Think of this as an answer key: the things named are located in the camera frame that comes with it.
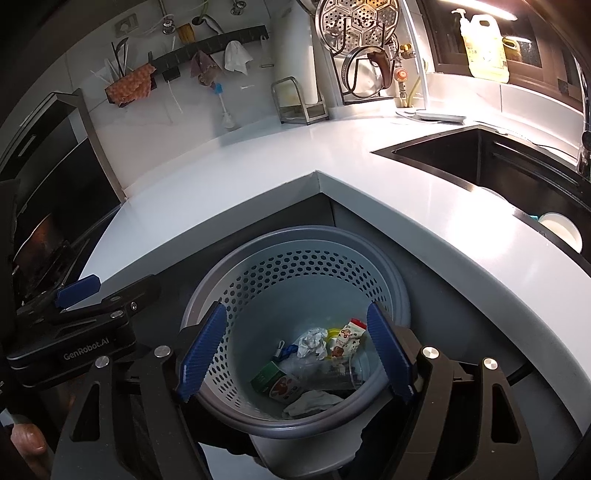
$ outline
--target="window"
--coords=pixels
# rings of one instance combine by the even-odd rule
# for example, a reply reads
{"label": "window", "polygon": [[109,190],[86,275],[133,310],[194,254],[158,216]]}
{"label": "window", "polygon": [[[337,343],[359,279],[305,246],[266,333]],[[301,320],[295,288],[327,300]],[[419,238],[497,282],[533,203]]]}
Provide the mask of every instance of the window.
{"label": "window", "polygon": [[463,8],[470,20],[475,14],[491,13],[482,10],[490,5],[517,18],[507,20],[494,15],[503,35],[509,83],[542,93],[582,111],[580,79],[573,56],[554,30],[524,1],[417,1],[427,27],[437,72],[470,75],[466,48],[460,34],[460,15],[452,14],[452,10]]}

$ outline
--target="plastic jug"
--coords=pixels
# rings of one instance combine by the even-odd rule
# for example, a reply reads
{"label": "plastic jug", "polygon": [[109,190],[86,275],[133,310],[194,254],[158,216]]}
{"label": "plastic jug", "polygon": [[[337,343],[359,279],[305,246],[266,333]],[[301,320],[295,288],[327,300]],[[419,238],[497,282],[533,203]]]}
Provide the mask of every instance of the plastic jug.
{"label": "plastic jug", "polygon": [[495,18],[491,15],[474,15],[472,21],[468,21],[464,9],[459,8],[452,13],[462,16],[460,33],[466,46],[471,74],[476,78],[508,83],[505,47]]}

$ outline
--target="printed snack package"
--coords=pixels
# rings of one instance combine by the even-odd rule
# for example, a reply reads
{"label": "printed snack package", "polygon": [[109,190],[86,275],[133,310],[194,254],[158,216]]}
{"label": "printed snack package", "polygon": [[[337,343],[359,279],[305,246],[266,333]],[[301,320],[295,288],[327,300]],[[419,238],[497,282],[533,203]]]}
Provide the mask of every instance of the printed snack package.
{"label": "printed snack package", "polygon": [[295,402],[304,391],[295,377],[280,370],[273,362],[261,369],[251,380],[251,385],[256,392],[284,404]]}
{"label": "printed snack package", "polygon": [[329,350],[332,356],[351,356],[359,347],[361,337],[367,331],[367,325],[358,319],[350,319],[339,335],[330,340]]}

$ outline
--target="blue gripper pad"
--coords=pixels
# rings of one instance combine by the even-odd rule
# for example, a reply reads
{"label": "blue gripper pad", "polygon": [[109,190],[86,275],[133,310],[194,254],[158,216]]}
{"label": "blue gripper pad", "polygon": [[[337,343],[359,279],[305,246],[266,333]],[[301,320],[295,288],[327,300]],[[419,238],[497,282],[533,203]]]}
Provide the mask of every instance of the blue gripper pad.
{"label": "blue gripper pad", "polygon": [[96,275],[89,275],[57,292],[55,302],[56,307],[59,309],[67,309],[72,305],[76,305],[79,301],[98,293],[99,290],[99,277]]}
{"label": "blue gripper pad", "polygon": [[180,363],[177,363],[176,393],[184,402],[201,388],[207,369],[226,333],[226,307],[215,302],[198,325],[184,328],[179,336],[192,335],[193,332],[194,338],[189,340],[184,355],[178,357]]}
{"label": "blue gripper pad", "polygon": [[376,303],[368,308],[368,331],[379,359],[382,361],[390,385],[396,395],[408,403],[415,396],[413,388],[413,368],[402,346],[390,326],[394,322],[387,319]]}

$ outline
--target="under-cabinet light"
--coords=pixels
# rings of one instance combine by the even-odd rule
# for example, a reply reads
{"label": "under-cabinet light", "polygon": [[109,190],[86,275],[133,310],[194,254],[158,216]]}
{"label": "under-cabinet light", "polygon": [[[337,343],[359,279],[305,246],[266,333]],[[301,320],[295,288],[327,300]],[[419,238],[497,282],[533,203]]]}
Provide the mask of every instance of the under-cabinet light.
{"label": "under-cabinet light", "polygon": [[473,8],[474,10],[480,10],[486,14],[493,15],[494,17],[503,18],[505,20],[515,21],[517,17],[512,13],[509,13],[506,10],[500,9],[498,7],[493,7],[492,5],[486,4],[479,0],[441,0],[442,2],[447,2],[450,4],[460,5],[461,7],[466,8]]}
{"label": "under-cabinet light", "polygon": [[529,38],[523,38],[523,37],[505,37],[507,40],[513,40],[513,41],[520,41],[522,43],[531,43],[531,40]]}

